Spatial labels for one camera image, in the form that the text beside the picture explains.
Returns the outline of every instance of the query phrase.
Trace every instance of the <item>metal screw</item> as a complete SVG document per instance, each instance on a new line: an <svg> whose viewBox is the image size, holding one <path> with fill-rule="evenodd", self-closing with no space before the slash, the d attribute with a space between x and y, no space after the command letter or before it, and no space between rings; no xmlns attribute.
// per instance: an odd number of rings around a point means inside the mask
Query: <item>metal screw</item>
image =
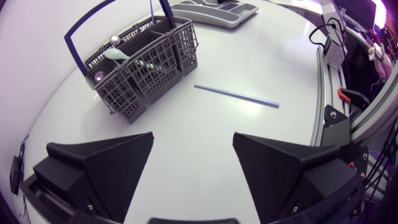
<svg viewBox="0 0 398 224"><path fill-rule="evenodd" d="M331 118L336 119L336 116L337 116L336 111L330 112L330 116L331 116Z"/></svg>

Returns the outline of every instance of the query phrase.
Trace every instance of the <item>white round table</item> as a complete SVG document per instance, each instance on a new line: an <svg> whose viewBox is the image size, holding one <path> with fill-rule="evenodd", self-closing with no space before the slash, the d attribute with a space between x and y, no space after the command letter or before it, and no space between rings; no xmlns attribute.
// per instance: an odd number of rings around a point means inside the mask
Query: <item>white round table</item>
<svg viewBox="0 0 398 224"><path fill-rule="evenodd" d="M110 115L76 69L30 133L25 177L47 157L48 142L76 144L152 131L152 152L125 223L146 223L151 217L259 223L232 146L233 134L310 144L317 106L317 46L308 40L315 27L300 15L269 2L246 2L260 9L233 30L194 23L198 67L133 124ZM313 38L325 41L321 32ZM280 107L194 84L265 98ZM32 223L43 222L30 205L28 210Z"/></svg>

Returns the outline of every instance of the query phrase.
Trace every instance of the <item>basket handle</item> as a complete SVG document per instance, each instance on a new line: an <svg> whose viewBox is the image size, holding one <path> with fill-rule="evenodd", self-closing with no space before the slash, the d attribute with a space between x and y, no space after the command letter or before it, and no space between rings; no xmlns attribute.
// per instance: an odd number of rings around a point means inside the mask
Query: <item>basket handle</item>
<svg viewBox="0 0 398 224"><path fill-rule="evenodd" d="M65 42L67 43L67 46L69 48L70 53L72 54L73 59L75 60L77 67L80 69L82 72L83 76L85 77L87 75L87 69L85 67L85 64L81 60L79 54L76 51L75 45L72 42L72 35L75 33L75 31L89 19L92 15L94 15L96 12L107 6L108 4L114 2L115 0L105 0L101 3L99 3L97 6L92 8L90 11L88 11L83 17L81 17L73 26L70 28L70 30L65 34L64 39ZM173 12L170 8L170 4L168 0L159 0L160 5L162 6L162 9L164 11L164 14L166 17L171 18L173 17Z"/></svg>

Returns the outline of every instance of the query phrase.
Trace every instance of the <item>gray plastic basket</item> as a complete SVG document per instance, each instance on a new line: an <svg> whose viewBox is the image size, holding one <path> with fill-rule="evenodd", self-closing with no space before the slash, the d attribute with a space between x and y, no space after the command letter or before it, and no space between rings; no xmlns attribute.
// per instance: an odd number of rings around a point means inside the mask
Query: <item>gray plastic basket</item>
<svg viewBox="0 0 398 224"><path fill-rule="evenodd" d="M145 111L143 99L155 103L179 81L180 74L197 67L198 44L192 22L173 17L170 23L163 16L156 16L155 21L152 25L148 18L119 34L124 42L117 49L130 56L122 64L104 56L113 48L109 42L85 61L90 87L112 113L120 112L130 123ZM107 75L96 84L93 78L99 71Z"/></svg>

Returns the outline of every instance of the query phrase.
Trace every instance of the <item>monitor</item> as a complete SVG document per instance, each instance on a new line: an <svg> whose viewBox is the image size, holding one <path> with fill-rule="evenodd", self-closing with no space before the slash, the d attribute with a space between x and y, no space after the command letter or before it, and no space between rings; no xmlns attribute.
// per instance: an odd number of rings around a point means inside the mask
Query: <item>monitor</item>
<svg viewBox="0 0 398 224"><path fill-rule="evenodd" d="M346 14L360 23L365 29L373 29L376 4L371 0L335 0L346 9Z"/></svg>

